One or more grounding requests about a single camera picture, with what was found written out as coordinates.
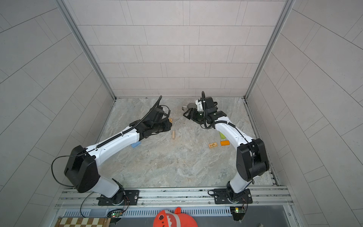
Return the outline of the orange yellow block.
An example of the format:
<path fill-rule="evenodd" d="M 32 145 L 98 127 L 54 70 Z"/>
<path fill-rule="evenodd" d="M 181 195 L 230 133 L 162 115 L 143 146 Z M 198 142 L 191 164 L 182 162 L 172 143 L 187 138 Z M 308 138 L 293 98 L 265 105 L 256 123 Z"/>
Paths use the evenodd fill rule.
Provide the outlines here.
<path fill-rule="evenodd" d="M 221 146 L 228 146 L 230 145 L 230 141 L 221 141 L 220 144 Z"/>

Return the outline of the dragon picture wooden block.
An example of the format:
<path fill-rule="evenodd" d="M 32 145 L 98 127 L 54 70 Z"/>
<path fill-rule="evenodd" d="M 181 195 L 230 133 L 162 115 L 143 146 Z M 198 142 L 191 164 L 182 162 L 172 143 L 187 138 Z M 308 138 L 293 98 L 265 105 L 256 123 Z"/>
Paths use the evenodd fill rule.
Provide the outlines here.
<path fill-rule="evenodd" d="M 208 147 L 209 148 L 216 148 L 216 147 L 218 147 L 218 143 L 217 142 L 210 143 L 210 144 L 208 144 Z"/>

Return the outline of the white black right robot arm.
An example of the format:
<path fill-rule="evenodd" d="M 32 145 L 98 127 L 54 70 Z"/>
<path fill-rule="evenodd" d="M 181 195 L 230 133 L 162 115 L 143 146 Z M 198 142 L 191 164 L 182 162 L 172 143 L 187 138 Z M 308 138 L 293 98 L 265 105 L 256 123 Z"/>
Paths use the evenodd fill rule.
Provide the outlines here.
<path fill-rule="evenodd" d="M 215 129 L 222 133 L 236 149 L 237 174 L 226 185 L 225 195 L 232 203 L 249 200 L 244 197 L 249 193 L 247 187 L 254 178 L 269 171 L 265 144 L 261 139 L 253 139 L 238 129 L 223 111 L 219 111 L 217 102 L 211 97 L 202 96 L 195 103 L 186 106 L 183 114 L 203 129 Z"/>

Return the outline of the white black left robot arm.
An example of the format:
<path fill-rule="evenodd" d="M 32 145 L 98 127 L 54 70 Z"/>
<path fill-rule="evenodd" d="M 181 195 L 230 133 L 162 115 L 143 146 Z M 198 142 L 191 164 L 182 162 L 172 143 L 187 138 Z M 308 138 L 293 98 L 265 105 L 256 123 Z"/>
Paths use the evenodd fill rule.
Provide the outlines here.
<path fill-rule="evenodd" d="M 119 205 L 126 199 L 123 186 L 115 179 L 99 174 L 98 167 L 127 146 L 161 132 L 170 131 L 170 109 L 155 103 L 141 119 L 123 131 L 95 145 L 75 147 L 65 166 L 64 174 L 79 193 L 92 191 L 101 194 L 100 203 Z"/>

